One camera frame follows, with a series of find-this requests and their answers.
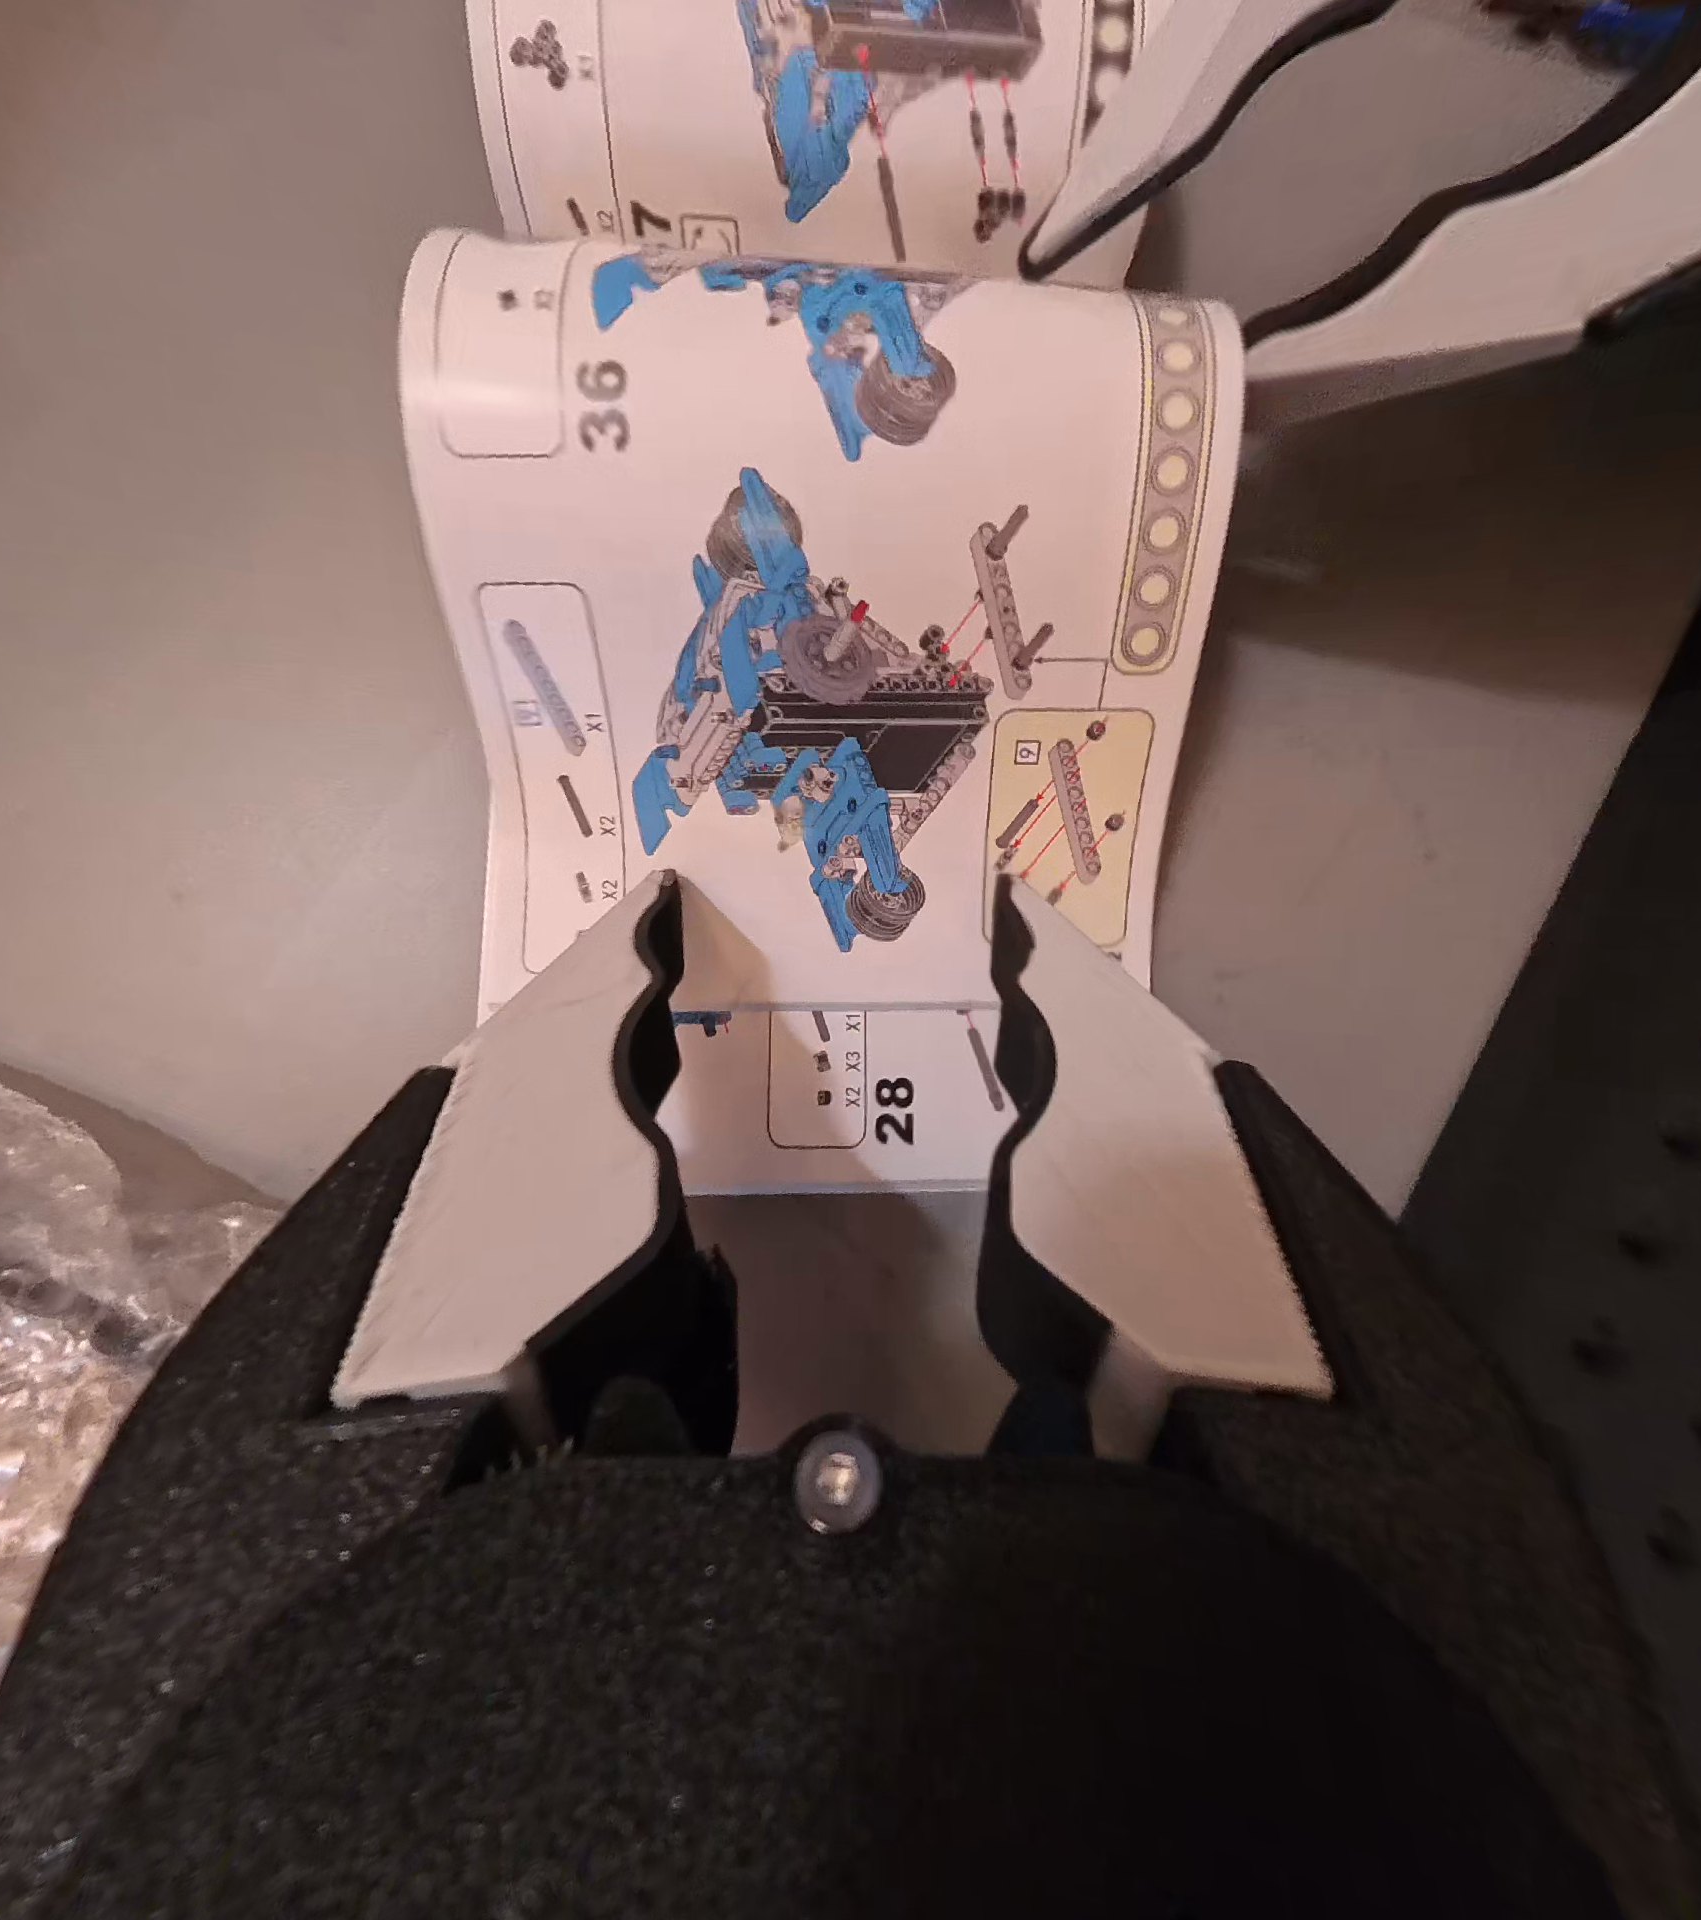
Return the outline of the small blue leaflet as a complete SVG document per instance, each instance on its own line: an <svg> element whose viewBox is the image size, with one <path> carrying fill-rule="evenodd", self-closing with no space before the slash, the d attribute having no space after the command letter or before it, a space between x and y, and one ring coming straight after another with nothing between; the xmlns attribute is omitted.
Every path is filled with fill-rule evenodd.
<svg viewBox="0 0 1701 1920"><path fill-rule="evenodd" d="M478 1016L685 886L694 1195L981 1189L989 925L1151 986L1244 346L1019 255L1162 4L467 4L504 237L401 412L488 780Z"/></svg>

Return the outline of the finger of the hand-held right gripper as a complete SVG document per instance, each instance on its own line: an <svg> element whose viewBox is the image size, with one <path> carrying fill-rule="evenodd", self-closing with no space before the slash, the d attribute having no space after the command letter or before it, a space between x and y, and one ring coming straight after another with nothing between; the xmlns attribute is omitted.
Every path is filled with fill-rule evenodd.
<svg viewBox="0 0 1701 1920"><path fill-rule="evenodd" d="M1475 378L1555 359L1701 271L1701 21L1573 134L1417 204L1244 327L1249 378Z"/></svg>
<svg viewBox="0 0 1701 1920"><path fill-rule="evenodd" d="M1282 67L1356 29L1354 3L1169 4L1023 240L1019 276L1064 276L1188 174Z"/></svg>

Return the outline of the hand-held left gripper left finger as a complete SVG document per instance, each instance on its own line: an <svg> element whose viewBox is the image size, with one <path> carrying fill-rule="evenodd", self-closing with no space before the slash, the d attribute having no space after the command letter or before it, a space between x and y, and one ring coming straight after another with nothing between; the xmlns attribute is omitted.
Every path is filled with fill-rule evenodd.
<svg viewBox="0 0 1701 1920"><path fill-rule="evenodd" d="M330 1402L501 1393L538 1439L643 1381L687 1420L679 881L641 881L459 1050Z"/></svg>

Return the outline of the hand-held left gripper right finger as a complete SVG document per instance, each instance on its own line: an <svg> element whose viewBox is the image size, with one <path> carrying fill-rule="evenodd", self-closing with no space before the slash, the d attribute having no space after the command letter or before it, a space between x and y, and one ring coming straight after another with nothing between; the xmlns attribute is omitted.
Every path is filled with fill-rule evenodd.
<svg viewBox="0 0 1701 1920"><path fill-rule="evenodd" d="M1331 1404L1220 1057L1019 879L997 886L991 974L1011 1125L976 1318L1014 1388L1005 1433L1152 1449L1195 1390Z"/></svg>

